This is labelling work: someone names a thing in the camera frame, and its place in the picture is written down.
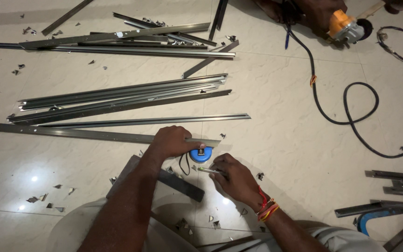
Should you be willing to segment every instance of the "blue tape measure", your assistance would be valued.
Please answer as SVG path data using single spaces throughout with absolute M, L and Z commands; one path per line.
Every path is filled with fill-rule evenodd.
M 204 149 L 195 149 L 189 152 L 189 156 L 196 163 L 205 163 L 212 156 L 212 147 L 206 147 Z

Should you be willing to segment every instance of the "grinder cutting disc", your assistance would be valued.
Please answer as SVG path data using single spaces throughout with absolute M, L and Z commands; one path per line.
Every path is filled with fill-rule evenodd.
M 360 18 L 357 20 L 357 25 L 362 26 L 365 31 L 365 35 L 363 35 L 363 37 L 359 39 L 359 41 L 367 39 L 371 35 L 373 30 L 372 23 L 365 18 Z

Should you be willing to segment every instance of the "black power cord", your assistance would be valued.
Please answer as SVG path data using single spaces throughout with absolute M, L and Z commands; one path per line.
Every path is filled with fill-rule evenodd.
M 385 154 L 382 154 L 382 153 L 376 151 L 374 148 L 372 148 L 372 147 L 362 138 L 362 136 L 359 134 L 359 132 L 358 132 L 357 129 L 355 128 L 355 123 L 358 123 L 358 122 L 363 121 L 364 119 L 370 117 L 370 116 L 377 110 L 377 107 L 379 106 L 379 95 L 377 95 L 376 90 L 375 90 L 374 88 L 372 88 L 372 86 L 368 85 L 367 83 L 363 83 L 363 82 L 354 82 L 354 83 L 349 84 L 349 85 L 345 88 L 345 90 L 344 90 L 344 93 L 343 93 L 344 110 L 345 110 L 345 112 L 346 112 L 346 116 L 347 116 L 349 122 L 338 122 L 338 121 L 332 120 L 330 117 L 328 117 L 328 116 L 324 113 L 323 109 L 322 109 L 321 106 L 320 106 L 320 102 L 318 101 L 318 97 L 317 97 L 317 95 L 316 95 L 315 64 L 314 64 L 314 62 L 313 62 L 312 53 L 310 52 L 309 48 L 307 48 L 307 47 L 305 46 L 305 44 L 303 44 L 303 42 L 301 42 L 301 41 L 295 36 L 295 34 L 292 32 L 291 26 L 290 26 L 287 22 L 285 22 L 285 24 L 286 24 L 286 26 L 287 26 L 287 32 L 290 33 L 290 35 L 293 37 L 293 39 L 294 39 L 296 42 L 298 42 L 298 43 L 307 51 L 307 54 L 309 55 L 309 59 L 310 59 L 310 68 L 311 68 L 311 72 L 312 72 L 312 78 L 311 78 L 311 80 L 310 80 L 310 86 L 312 87 L 312 90 L 313 90 L 313 98 L 314 98 L 314 100 L 315 100 L 316 107 L 318 108 L 318 110 L 320 111 L 320 113 L 323 115 L 323 117 L 326 118 L 329 122 L 334 123 L 334 124 L 338 124 L 338 125 L 350 125 L 351 128 L 352 128 L 352 131 L 354 131 L 354 134 L 355 134 L 355 135 L 357 136 L 357 138 L 361 141 L 361 143 L 362 143 L 365 147 L 367 147 L 368 150 L 372 151 L 373 153 L 377 154 L 378 156 L 381 156 L 381 157 L 383 157 L 383 158 L 400 158 L 400 157 L 403 157 L 403 153 L 400 153 L 400 154 L 394 155 L 394 156 L 390 156 L 390 155 L 385 155 Z M 347 105 L 347 91 L 349 90 L 350 87 L 352 87 L 352 86 L 354 86 L 354 85 L 362 85 L 362 86 L 365 86 L 365 87 L 369 88 L 369 89 L 372 91 L 372 93 L 374 94 L 374 96 L 376 97 L 376 104 L 374 105 L 374 107 L 372 108 L 372 110 L 371 110 L 368 114 L 366 114 L 364 117 L 361 117 L 361 118 L 359 118 L 359 119 L 357 119 L 357 120 L 355 120 L 355 121 L 352 120 L 352 117 L 351 117 L 351 114 L 349 113 L 349 109 L 348 109 L 348 105 Z

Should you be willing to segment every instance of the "wire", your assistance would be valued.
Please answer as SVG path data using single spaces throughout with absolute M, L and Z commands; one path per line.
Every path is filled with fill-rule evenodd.
M 394 57 L 396 57 L 398 60 L 403 62 L 403 57 L 400 56 L 399 54 L 397 54 L 395 51 L 393 51 L 389 46 L 387 46 L 383 41 L 386 40 L 386 34 L 382 32 L 383 29 L 394 29 L 394 30 L 398 30 L 403 32 L 402 28 L 396 27 L 396 26 L 384 26 L 381 27 L 378 31 L 377 31 L 377 41 L 379 43 L 379 45 L 387 52 L 389 52 L 389 54 L 393 55 Z
M 345 90 L 344 90 L 344 93 L 343 93 L 343 104 L 344 104 L 344 110 L 345 110 L 345 112 L 346 112 L 346 116 L 347 116 L 347 118 L 348 118 L 348 120 L 349 120 L 348 122 L 338 122 L 338 121 L 332 120 L 330 117 L 328 117 L 328 116 L 324 113 L 323 109 L 322 109 L 321 106 L 320 106 L 320 102 L 318 101 L 318 97 L 317 97 L 317 95 L 316 95 L 315 64 L 314 64 L 314 62 L 313 62 L 312 53 L 310 52 L 309 48 L 307 48 L 307 47 L 305 46 L 305 44 L 303 44 L 303 42 L 301 42 L 301 41 L 295 36 L 295 34 L 292 32 L 292 28 L 291 28 L 291 26 L 288 24 L 288 22 L 285 22 L 285 24 L 286 24 L 286 26 L 287 26 L 287 31 L 290 32 L 290 35 L 293 37 L 293 39 L 294 39 L 296 42 L 298 42 L 298 43 L 307 51 L 307 54 L 309 55 L 309 59 L 310 59 L 310 69 L 311 69 L 311 72 L 312 72 L 312 78 L 311 78 L 311 80 L 310 80 L 310 86 L 312 87 L 312 90 L 313 90 L 313 99 L 315 100 L 316 107 L 318 108 L 318 110 L 320 111 L 320 113 L 323 115 L 323 117 L 326 118 L 329 122 L 334 123 L 334 124 L 338 124 L 338 125 L 350 125 L 351 128 L 352 128 L 352 131 L 354 131 L 354 134 L 357 136 L 357 138 L 360 140 L 360 142 L 361 142 L 365 147 L 367 147 L 368 150 L 370 150 L 371 152 L 377 154 L 378 156 L 381 156 L 381 157 L 383 157 L 383 158 L 400 158 L 400 157 L 403 157 L 403 153 L 400 153 L 400 154 L 398 154 L 398 155 L 390 156 L 390 155 L 385 155 L 385 154 L 382 154 L 382 153 L 376 151 L 374 148 L 372 148 L 372 147 L 362 138 L 362 136 L 359 134 L 359 132 L 358 132 L 357 129 L 355 128 L 355 123 L 361 122 L 361 121 L 363 121 L 364 119 L 370 117 L 374 112 L 376 112 L 377 107 L 379 106 L 379 95 L 377 94 L 376 90 L 375 90 L 374 88 L 372 88 L 372 86 L 368 85 L 367 83 L 363 83 L 363 82 L 354 82 L 354 83 L 349 84 L 349 85 L 345 88 Z M 371 110 L 368 114 L 366 114 L 365 116 L 363 116 L 363 117 L 361 117 L 361 118 L 359 118 L 359 119 L 357 119 L 357 120 L 355 120 L 355 121 L 352 120 L 352 117 L 351 117 L 351 114 L 349 113 L 349 108 L 348 108 L 348 105 L 347 105 L 347 91 L 349 90 L 350 87 L 352 87 L 352 86 L 354 86 L 354 85 L 362 85 L 362 86 L 365 86 L 365 87 L 369 88 L 369 89 L 372 91 L 372 93 L 374 94 L 374 96 L 376 97 L 376 103 L 375 103 L 374 107 L 372 108 L 372 110 Z
M 188 152 L 186 152 L 186 163 L 188 164 L 188 173 L 186 174 L 181 166 L 181 160 L 183 159 L 184 154 L 180 157 L 180 162 L 178 162 L 178 165 L 180 166 L 181 171 L 186 175 L 189 176 L 191 173 L 191 167 L 189 167 L 189 160 L 188 160 Z

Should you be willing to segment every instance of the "tile floor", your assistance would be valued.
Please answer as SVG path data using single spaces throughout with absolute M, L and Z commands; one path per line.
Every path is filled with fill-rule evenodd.
M 0 42 L 44 39 L 39 32 L 79 2 L 0 0 Z M 348 14 L 356 16 L 374 3 L 377 0 L 348 0 Z M 169 25 L 212 21 L 217 4 L 216 0 L 96 0 L 64 23 L 59 28 L 64 34 L 59 36 L 128 30 L 121 20 L 111 16 L 112 11 L 158 19 Z M 19 18 L 21 14 L 25 14 L 24 19 Z M 403 12 L 390 15 L 382 9 L 369 20 L 376 28 L 403 28 Z M 38 34 L 22 35 L 27 26 Z M 380 96 L 379 109 L 357 124 L 358 131 L 380 152 L 399 153 L 403 146 L 403 63 L 375 44 L 375 32 L 349 49 L 338 49 L 304 27 L 293 29 L 315 58 L 318 97 L 325 113 L 345 121 L 344 88 L 352 82 L 370 84 Z M 208 37 L 207 32 L 197 35 Z M 390 181 L 364 176 L 368 169 L 403 172 L 403 158 L 389 160 L 374 155 L 350 127 L 333 125 L 321 116 L 308 85 L 308 55 L 294 40 L 284 50 L 282 26 L 274 24 L 250 0 L 230 0 L 215 41 L 227 42 L 225 35 L 238 37 L 237 57 L 233 61 L 216 60 L 195 76 L 229 73 L 222 88 L 232 89 L 231 95 L 79 120 L 247 112 L 252 120 L 182 126 L 199 138 L 220 140 L 219 134 L 226 134 L 214 154 L 230 152 L 253 174 L 264 172 L 266 176 L 259 182 L 262 188 L 293 218 L 354 228 L 353 217 L 337 219 L 333 210 L 368 203 L 369 199 L 403 200 L 401 196 L 383 194 L 382 186 L 388 186 Z M 389 31 L 388 35 L 387 44 L 403 55 L 403 33 Z M 177 79 L 199 61 L 0 49 L 0 123 L 6 122 L 5 117 L 11 113 L 20 114 L 16 106 L 19 99 Z M 11 71 L 18 64 L 26 67 L 14 76 Z M 355 118 L 366 114 L 374 104 L 373 95 L 362 87 L 350 89 L 348 100 Z M 154 134 L 163 126 L 167 125 L 97 130 Z M 111 186 L 108 179 L 119 174 L 132 154 L 146 149 L 143 144 L 0 133 L 0 251 L 41 251 L 49 231 L 63 215 L 104 197 Z M 167 161 L 164 166 L 176 168 L 177 161 Z M 253 215 L 241 217 L 244 206 L 217 192 L 206 174 L 192 172 L 184 179 L 206 191 L 202 203 L 158 183 L 152 210 L 169 226 L 184 217 L 194 227 L 194 234 L 181 235 L 194 245 L 265 235 L 260 233 Z M 55 189 L 52 186 L 56 184 L 64 186 Z M 68 187 L 76 191 L 68 195 Z M 25 201 L 47 192 L 45 202 Z M 46 209 L 48 202 L 65 207 L 65 212 Z M 221 230 L 212 229 L 210 215 L 221 221 Z M 381 243 L 401 228 L 403 216 L 368 223 L 370 236 Z

